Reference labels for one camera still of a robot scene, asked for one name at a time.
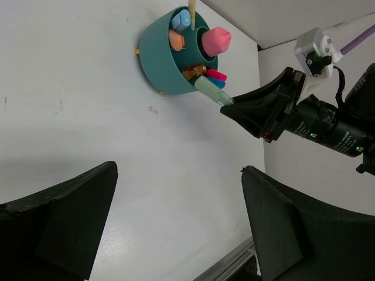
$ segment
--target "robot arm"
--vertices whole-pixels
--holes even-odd
[[[297,40],[295,53],[306,73],[287,67],[269,84],[234,97],[234,104],[220,112],[268,143],[289,131],[350,157],[362,154],[357,171],[375,175],[375,63],[343,102],[345,77],[332,64],[342,55],[332,41],[313,29]],[[337,107],[312,94],[330,79],[334,68],[340,77]]]

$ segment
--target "mint green marker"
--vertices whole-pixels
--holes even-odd
[[[205,76],[200,76],[197,81],[195,81],[194,87],[222,107],[234,104],[233,99],[226,92],[213,84]]]

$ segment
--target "black cable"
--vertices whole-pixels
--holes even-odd
[[[345,89],[345,74],[337,66],[333,66],[333,68],[339,72],[339,88],[337,89],[335,98],[336,98],[337,106],[339,107],[339,109],[342,109],[344,106],[344,102],[342,100],[342,93],[344,92],[344,89]]]

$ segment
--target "light blue marker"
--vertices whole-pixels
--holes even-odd
[[[175,32],[181,33],[185,28],[190,26],[190,13],[188,10],[182,10],[171,21],[172,29]]]
[[[197,81],[195,81],[194,87],[222,107],[234,104],[233,99],[226,92],[213,84],[205,76],[200,76]]]

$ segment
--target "purple rod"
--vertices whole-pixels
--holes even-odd
[[[371,26],[367,30],[365,30],[362,34],[360,34],[357,38],[355,38],[353,41],[351,41],[348,45],[346,45],[344,48],[341,49],[341,54],[345,56],[353,50],[355,47],[357,47],[359,44],[361,44],[364,39],[367,39],[371,34],[375,32],[375,25]]]

